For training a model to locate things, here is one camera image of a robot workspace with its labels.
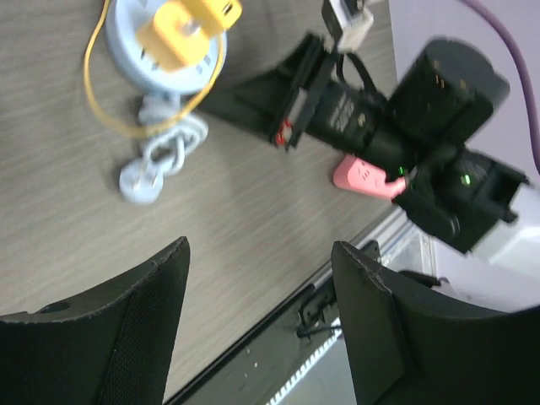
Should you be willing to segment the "pink triangular power socket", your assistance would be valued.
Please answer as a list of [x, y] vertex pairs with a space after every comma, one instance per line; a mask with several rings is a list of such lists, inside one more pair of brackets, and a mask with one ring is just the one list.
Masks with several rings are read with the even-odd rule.
[[404, 177], [387, 181], [384, 170], [352, 155], [343, 158], [333, 172], [332, 181], [337, 188], [386, 200], [392, 200], [407, 186]]

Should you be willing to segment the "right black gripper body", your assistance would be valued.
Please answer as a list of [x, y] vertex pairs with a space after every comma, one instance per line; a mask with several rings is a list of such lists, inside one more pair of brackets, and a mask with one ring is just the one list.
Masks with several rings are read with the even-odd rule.
[[375, 131], [386, 102], [376, 89], [354, 89], [335, 81], [322, 91], [300, 89], [271, 143], [294, 148], [307, 134], [342, 152], [359, 152]]

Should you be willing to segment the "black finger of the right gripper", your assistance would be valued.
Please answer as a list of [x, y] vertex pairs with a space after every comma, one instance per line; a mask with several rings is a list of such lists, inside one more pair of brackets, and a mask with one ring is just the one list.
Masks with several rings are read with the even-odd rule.
[[229, 87], [214, 89], [199, 109], [274, 142], [292, 105], [323, 54], [323, 40], [308, 33], [274, 68]]

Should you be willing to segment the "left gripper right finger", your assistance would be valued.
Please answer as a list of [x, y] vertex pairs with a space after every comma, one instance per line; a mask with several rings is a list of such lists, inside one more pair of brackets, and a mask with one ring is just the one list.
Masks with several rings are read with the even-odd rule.
[[538, 403], [537, 307], [458, 300], [347, 242], [334, 243], [331, 262], [357, 403]]

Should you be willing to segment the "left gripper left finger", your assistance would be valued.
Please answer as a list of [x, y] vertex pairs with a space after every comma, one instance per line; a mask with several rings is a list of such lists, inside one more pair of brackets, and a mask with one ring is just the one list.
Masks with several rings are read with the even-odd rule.
[[161, 404], [190, 266], [185, 236], [37, 312], [1, 317], [3, 404]]

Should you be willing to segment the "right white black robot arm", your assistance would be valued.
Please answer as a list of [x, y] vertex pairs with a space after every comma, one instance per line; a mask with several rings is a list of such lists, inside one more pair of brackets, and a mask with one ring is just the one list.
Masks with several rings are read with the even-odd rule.
[[406, 186], [393, 198], [421, 230], [463, 254], [532, 271], [539, 263], [539, 190], [467, 141], [509, 94], [467, 43], [431, 39], [390, 95], [352, 52], [308, 34], [276, 67], [212, 91], [205, 113], [285, 149], [313, 138]]

